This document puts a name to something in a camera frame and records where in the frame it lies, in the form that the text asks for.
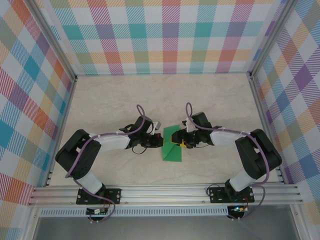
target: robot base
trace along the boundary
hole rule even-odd
[[[210,187],[208,190],[210,195],[210,203],[225,204],[225,203],[254,203],[255,197],[251,187],[246,187],[238,195],[230,199],[226,193],[225,187]]]
[[[245,215],[245,212],[243,210],[238,209],[244,209],[245,206],[237,206],[236,208],[234,206],[228,206],[228,216],[229,219],[238,219],[242,218]]]
[[[103,186],[95,195],[110,199],[114,204],[118,205],[121,199],[121,189]],[[109,204],[100,198],[89,195],[83,189],[79,189],[76,199],[77,205],[103,205],[104,203]]]

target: aluminum frame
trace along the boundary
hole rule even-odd
[[[69,111],[70,111],[70,108],[71,108],[72,100],[74,98],[74,94],[75,94],[75,91],[76,91],[77,82],[78,82],[77,79],[75,79],[75,81],[71,84],[69,100],[68,100],[68,103],[66,105],[66,109],[65,109],[65,113],[64,113],[64,116],[63,116],[63,119],[62,119],[60,131],[59,131],[59,133],[57,135],[56,145],[54,147],[53,154],[52,154],[52,157],[51,157],[50,162],[49,162],[49,168],[46,170],[46,173],[45,173],[46,177],[43,178],[43,182],[41,182],[41,185],[44,186],[44,187],[49,185],[52,173],[54,171],[54,167],[55,167],[55,163],[56,163],[55,157],[56,157],[56,155],[57,155],[57,153],[59,151],[59,148],[60,148],[60,144],[61,144],[62,136],[63,136],[64,130],[65,130],[65,127],[66,127],[66,123],[67,123]]]
[[[120,188],[119,206],[128,207],[168,207],[168,206],[236,206],[236,203],[210,203],[206,193],[209,184],[180,185],[110,185],[107,188]],[[263,205],[302,204],[303,200],[298,187],[294,184],[266,183],[266,196]],[[76,205],[78,186],[37,187],[29,202],[30,207],[79,207]],[[254,187],[253,194],[257,205],[263,195],[262,188]],[[102,207],[103,205],[87,205],[86,207]]]
[[[263,110],[262,99],[260,98],[260,95],[258,94],[258,91],[257,91],[256,83],[254,80],[255,78],[250,73],[247,74],[247,78],[248,78],[251,92],[252,92],[252,95],[253,95],[253,98],[254,98],[254,101],[256,104],[256,108],[258,110],[258,114],[259,114],[259,117],[260,117],[260,120],[262,123],[262,127],[263,127],[266,135],[271,140],[271,142],[273,144],[275,144],[274,139],[271,134],[270,127],[267,122],[268,118],[266,116],[266,113]],[[290,185],[288,178],[285,174],[284,167],[282,165],[279,166],[279,170],[281,172],[281,177],[283,179],[283,182],[287,185]],[[300,238],[303,240],[311,240],[310,233],[309,233],[307,225],[306,225],[306,222],[308,221],[308,219],[305,216],[305,213],[303,211],[302,206],[298,205],[298,204],[290,204],[290,208],[291,208],[293,220],[294,220],[294,223],[295,223],[295,226],[297,228],[297,231],[298,231]]]
[[[257,74],[261,66],[264,64],[271,48],[273,47],[274,43],[277,41],[282,29],[284,28],[287,20],[289,19],[292,11],[295,9],[297,3],[299,0],[287,0],[285,3],[285,6],[282,9],[282,12],[280,13],[279,18],[277,19],[276,23],[274,24],[273,29],[271,30],[271,33],[261,51],[259,54],[255,65],[252,68],[252,75],[254,76]]]
[[[71,78],[75,82],[78,74],[73,70],[66,54],[64,53],[58,40],[56,39],[55,34],[52,32],[52,29],[48,24],[46,18],[44,17],[42,11],[40,10],[38,4],[34,0],[23,1],[34,17],[36,23],[39,25],[41,32],[46,37],[49,45],[54,50],[54,53],[58,57],[69,78]]]

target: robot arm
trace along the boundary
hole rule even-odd
[[[114,149],[130,149],[137,145],[141,145],[144,148],[158,148],[163,145],[164,139],[161,134],[155,133],[160,128],[161,123],[158,121],[153,122],[148,117],[145,117],[144,124],[138,132],[126,135],[126,133],[138,129],[142,122],[143,117],[140,116],[134,124],[121,128],[118,131],[118,134],[122,133],[121,135],[100,136],[90,141],[83,150],[70,176],[93,194],[103,192],[105,186],[90,170],[97,155]],[[89,134],[83,129],[77,130],[55,156],[57,163],[68,172],[74,164],[80,149],[93,136],[96,136],[96,134]]]
[[[212,127],[203,112],[193,115],[192,120],[201,127],[221,128],[221,126]],[[243,168],[236,176],[225,182],[224,190],[230,200],[239,194],[243,194],[243,191],[245,191],[250,184],[266,174],[266,165],[262,155],[249,137],[238,133],[198,129],[194,127],[188,118],[182,123],[185,125],[185,128],[176,131],[171,136],[171,142],[181,147],[192,149],[203,142],[212,146],[226,146],[238,150]],[[264,131],[256,129],[247,133],[255,138],[261,146],[270,171],[281,165],[282,159]]]

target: plaid wallpaper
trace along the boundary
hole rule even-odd
[[[268,13],[281,2],[37,1],[76,72],[86,75],[247,72]]]
[[[255,79],[290,183],[320,239],[320,0],[300,0]]]
[[[258,50],[256,51],[256,53],[255,53],[255,55],[254,55],[253,61],[252,61],[251,64],[250,64],[250,67],[249,67],[249,69],[248,69],[248,72],[251,72],[252,69],[254,68],[254,66],[255,66],[255,64],[256,64],[256,62],[257,62],[257,59],[258,59],[258,57],[259,57],[262,49],[263,49],[264,46],[266,45],[266,42],[267,42],[267,40],[268,40],[268,38],[269,38],[269,35],[270,35],[271,31],[274,29],[274,27],[275,27],[275,25],[276,25],[276,22],[277,22],[278,18],[280,17],[280,14],[281,14],[282,10],[284,9],[284,6],[285,6],[285,4],[287,3],[287,1],[288,1],[288,0],[281,0],[281,3],[280,3],[278,9],[276,10],[276,12],[275,12],[275,14],[274,14],[274,16],[273,16],[273,18],[272,18],[272,21],[270,22],[270,25],[269,25],[268,29],[266,30],[266,32],[265,32],[265,34],[264,34],[264,36],[263,36],[262,41],[261,41],[260,44],[259,44],[259,48],[258,48]]]
[[[56,144],[72,82],[23,0],[0,0],[0,239],[15,240]]]

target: wire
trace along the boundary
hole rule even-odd
[[[245,218],[251,216],[252,214],[254,214],[254,213],[257,211],[257,209],[261,206],[261,204],[264,202],[264,200],[265,200],[265,197],[266,197],[266,189],[265,189],[265,187],[262,186],[262,185],[256,185],[255,187],[262,188],[262,190],[263,190],[262,198],[261,198],[259,204],[256,206],[256,208],[255,208],[252,212],[250,212],[249,214],[243,216],[241,219],[245,219]],[[237,218],[234,217],[234,216],[231,216],[231,215],[228,215],[228,216],[229,216],[230,218],[232,218],[232,219],[237,219]]]
[[[212,186],[212,185],[217,185],[219,188],[220,188],[220,186],[218,185],[218,184],[216,184],[216,183],[213,183],[213,184],[211,184],[210,186],[208,186],[207,188],[206,188],[206,194],[210,197],[210,194],[209,194],[209,192],[208,192],[208,190],[209,190],[209,188]]]
[[[265,184],[268,181],[269,175],[270,175],[270,168],[269,168],[268,160],[267,160],[267,157],[266,157],[263,149],[261,148],[261,146],[259,145],[259,143],[257,142],[257,140],[255,138],[253,138],[250,134],[243,132],[243,131],[236,131],[236,130],[230,130],[230,129],[225,129],[225,128],[221,129],[221,128],[203,127],[203,126],[197,125],[192,119],[193,108],[192,108],[192,105],[190,102],[187,102],[185,105],[185,113],[186,113],[186,116],[188,117],[189,121],[198,129],[208,130],[208,131],[212,131],[212,132],[226,132],[226,133],[232,133],[232,134],[240,134],[240,135],[244,135],[244,136],[250,138],[260,151],[260,154],[261,154],[262,159],[265,164],[265,171],[266,171],[265,179],[262,182],[256,182],[256,183],[252,184],[252,186],[258,186],[261,184]]]
[[[262,198],[261,198],[261,201],[259,202],[259,204],[256,206],[256,208],[251,213],[249,213],[248,215],[246,215],[246,216],[244,216],[242,218],[246,218],[248,216],[251,216],[261,206],[261,204],[263,203],[263,201],[265,199],[266,189],[262,186],[262,184],[265,184],[268,181],[269,176],[270,176],[270,168],[269,168],[268,160],[267,160],[267,157],[266,157],[263,149],[261,148],[261,146],[259,145],[257,140],[254,137],[252,137],[250,134],[246,133],[246,132],[230,130],[230,129],[225,129],[225,128],[223,128],[223,129],[221,129],[221,128],[210,128],[210,127],[203,127],[203,126],[197,125],[192,119],[193,108],[192,108],[192,105],[191,105],[190,102],[187,102],[186,105],[185,105],[185,113],[186,113],[186,116],[189,119],[189,121],[195,127],[197,127],[198,129],[209,130],[209,131],[212,131],[212,132],[227,132],[227,133],[232,133],[232,134],[244,135],[244,136],[248,137],[249,139],[251,139],[251,141],[253,141],[255,146],[259,149],[260,154],[261,154],[262,159],[263,159],[263,162],[264,162],[264,165],[265,165],[266,174],[265,174],[265,179],[262,182],[256,182],[256,183],[253,183],[251,185],[252,187],[261,187],[263,189],[263,195],[262,195]]]
[[[196,149],[202,149],[202,148],[208,147],[209,145],[210,145],[210,144],[205,145],[205,146],[196,146],[195,148],[196,148]]]
[[[76,156],[75,158],[75,161],[73,163],[73,165],[71,166],[71,168],[69,169],[69,171],[67,172],[67,174],[65,175],[65,178],[70,178],[70,175],[72,173],[72,171],[75,169],[82,153],[84,152],[86,146],[93,140],[93,139],[96,139],[96,138],[99,138],[99,137],[103,137],[103,136],[113,136],[113,135],[117,135],[117,136],[123,136],[123,135],[131,135],[131,134],[135,134],[137,133],[138,131],[140,131],[140,129],[143,127],[143,125],[145,124],[145,121],[146,121],[146,114],[145,114],[145,110],[143,109],[143,107],[139,104],[136,105],[136,109],[138,110],[139,114],[142,116],[143,120],[142,120],[142,123],[141,125],[134,131],[130,131],[130,132],[127,132],[127,133],[124,133],[124,132],[107,132],[107,133],[103,133],[103,134],[100,134],[100,135],[95,135],[91,138],[89,138],[83,145],[83,147],[80,149],[80,152],[78,153],[78,155]],[[102,200],[105,200],[107,202],[109,202],[109,204],[112,204],[113,205],[113,209],[112,211],[109,213],[109,215],[105,216],[103,219],[101,219],[100,221],[93,221],[92,218],[91,218],[91,215],[89,216],[89,219],[91,220],[91,222],[94,222],[94,223],[101,223],[107,219],[109,219],[111,217],[112,214],[115,213],[116,211],[116,204],[109,198],[106,198],[106,197],[103,197],[103,196],[99,196],[99,195],[96,195],[92,192],[90,192],[89,190],[87,190],[84,186],[82,186],[80,184],[80,182],[78,182],[77,180],[73,180],[76,184],[78,184],[87,194],[95,197],[95,198],[98,198],[98,199],[102,199]]]
[[[142,152],[140,152],[140,153],[137,153],[137,152],[134,151],[134,146],[131,148],[131,150],[132,150],[132,152],[133,152],[134,154],[141,155],[141,154],[143,154],[143,153],[147,150],[147,148],[145,147],[144,150],[143,150]]]
[[[246,200],[246,208],[249,206],[249,199],[246,195],[243,195],[245,200]]]
[[[72,166],[70,167],[69,171],[67,172],[67,174],[65,175],[65,178],[69,178],[72,171],[75,169],[82,153],[84,152],[85,148],[87,147],[87,145],[93,140],[93,139],[96,139],[96,138],[99,138],[99,137],[103,137],[103,136],[113,136],[113,135],[117,135],[117,136],[123,136],[123,135],[131,135],[131,134],[135,134],[137,133],[138,131],[140,131],[140,129],[143,127],[143,125],[145,124],[145,121],[146,121],[146,114],[145,114],[145,110],[143,109],[143,107],[141,105],[136,105],[136,109],[138,110],[138,112],[140,113],[140,115],[143,117],[143,120],[142,120],[142,123],[141,125],[134,131],[130,131],[130,132],[127,132],[127,133],[124,133],[124,132],[107,132],[107,133],[103,133],[103,134],[100,134],[100,135],[95,135],[91,138],[89,138],[85,144],[83,145],[83,147],[80,149],[80,152],[78,153],[78,155],[76,156],[75,158],[75,161],[74,163],[72,164]]]

